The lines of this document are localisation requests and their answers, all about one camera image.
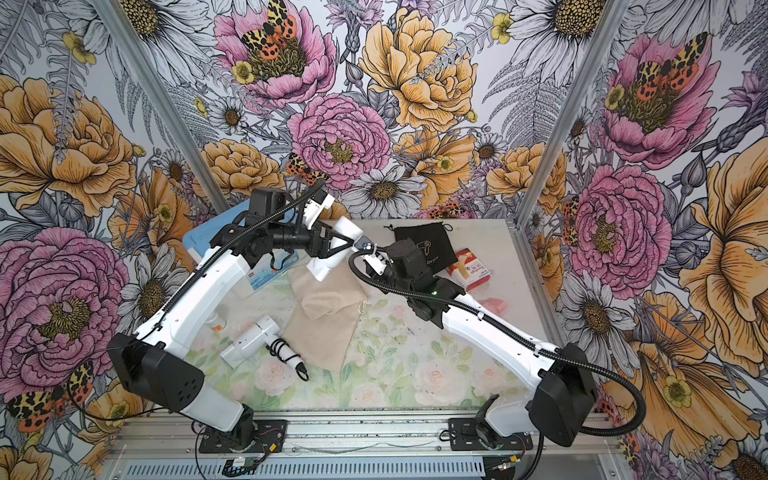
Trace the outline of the white hair dryer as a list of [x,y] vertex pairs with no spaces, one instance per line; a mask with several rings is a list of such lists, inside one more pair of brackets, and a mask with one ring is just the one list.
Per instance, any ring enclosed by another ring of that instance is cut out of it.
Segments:
[[220,353],[220,357],[235,369],[260,349],[268,351],[272,357],[292,368],[302,381],[309,381],[309,373],[303,359],[280,336],[280,327],[269,316],[264,316],[247,327]]
[[332,228],[320,225],[320,247],[311,254],[307,268],[312,276],[322,282],[343,260],[353,252],[367,249],[373,242],[364,231],[347,217],[341,217]]

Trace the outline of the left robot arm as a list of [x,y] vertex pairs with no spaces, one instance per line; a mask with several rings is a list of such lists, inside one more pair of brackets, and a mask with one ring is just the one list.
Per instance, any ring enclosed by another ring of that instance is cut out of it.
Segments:
[[133,333],[110,340],[107,352],[124,389],[203,424],[215,446],[249,449],[257,438],[252,409],[217,391],[185,357],[220,302],[263,256],[302,250],[314,278],[326,278],[363,235],[346,217],[332,226],[320,221],[333,203],[321,182],[298,198],[254,190],[247,211],[217,232],[171,298]]

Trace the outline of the red white bandage box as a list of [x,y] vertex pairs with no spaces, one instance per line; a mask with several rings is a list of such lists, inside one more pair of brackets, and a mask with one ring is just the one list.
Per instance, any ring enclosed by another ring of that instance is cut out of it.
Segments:
[[490,270],[468,248],[456,253],[457,260],[447,267],[450,277],[464,290],[471,291],[491,279]]

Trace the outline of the black hair dryer pouch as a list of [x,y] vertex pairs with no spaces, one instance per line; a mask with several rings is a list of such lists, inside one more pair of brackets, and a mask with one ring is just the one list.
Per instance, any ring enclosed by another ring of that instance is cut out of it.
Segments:
[[444,222],[432,222],[416,226],[387,226],[396,241],[412,240],[422,251],[427,265],[433,274],[437,274],[455,264],[458,258],[451,244],[449,233],[453,226]]

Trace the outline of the pink hair dryer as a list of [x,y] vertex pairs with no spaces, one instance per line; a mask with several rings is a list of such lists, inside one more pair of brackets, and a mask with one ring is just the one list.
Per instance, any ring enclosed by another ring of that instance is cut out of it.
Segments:
[[502,317],[508,309],[508,303],[505,300],[497,298],[488,298],[480,301],[480,304],[488,312],[497,317]]

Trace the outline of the beige cloth bag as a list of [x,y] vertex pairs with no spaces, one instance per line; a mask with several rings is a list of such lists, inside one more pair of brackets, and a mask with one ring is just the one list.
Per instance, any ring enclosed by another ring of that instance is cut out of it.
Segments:
[[310,320],[339,313],[343,308],[367,300],[348,266],[338,266],[323,281],[318,281],[307,266],[301,266],[291,274],[290,283],[300,311]]
[[340,373],[354,334],[360,303],[311,319],[297,305],[282,338],[308,366]]

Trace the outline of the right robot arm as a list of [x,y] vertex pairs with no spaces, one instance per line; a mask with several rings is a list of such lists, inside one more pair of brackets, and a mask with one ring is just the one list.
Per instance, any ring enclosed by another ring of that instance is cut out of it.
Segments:
[[417,317],[470,341],[511,371],[528,389],[523,399],[493,394],[477,416],[477,435],[495,446],[517,433],[538,432],[569,447],[596,402],[585,354],[559,348],[512,326],[486,309],[462,286],[434,274],[410,240],[364,255],[365,272],[386,293],[406,298]]

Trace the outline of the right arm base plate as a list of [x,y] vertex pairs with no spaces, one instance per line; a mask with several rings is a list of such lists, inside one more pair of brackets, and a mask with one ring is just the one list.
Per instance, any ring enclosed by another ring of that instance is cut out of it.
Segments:
[[502,437],[485,421],[453,417],[447,421],[448,442],[452,451],[516,451],[531,450],[534,445],[528,433]]

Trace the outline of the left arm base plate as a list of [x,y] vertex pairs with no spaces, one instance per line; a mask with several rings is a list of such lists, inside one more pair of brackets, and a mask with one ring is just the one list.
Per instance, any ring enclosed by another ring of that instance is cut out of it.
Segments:
[[206,427],[198,450],[202,454],[271,454],[283,449],[288,422],[250,420],[229,432]]

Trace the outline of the aluminium front rail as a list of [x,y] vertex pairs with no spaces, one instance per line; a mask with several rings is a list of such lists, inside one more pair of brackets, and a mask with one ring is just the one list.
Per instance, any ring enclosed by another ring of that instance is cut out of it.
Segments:
[[255,417],[247,450],[214,446],[190,421],[137,419],[118,434],[106,479],[627,479],[617,439],[569,447],[519,433],[489,450],[472,410],[280,411]]

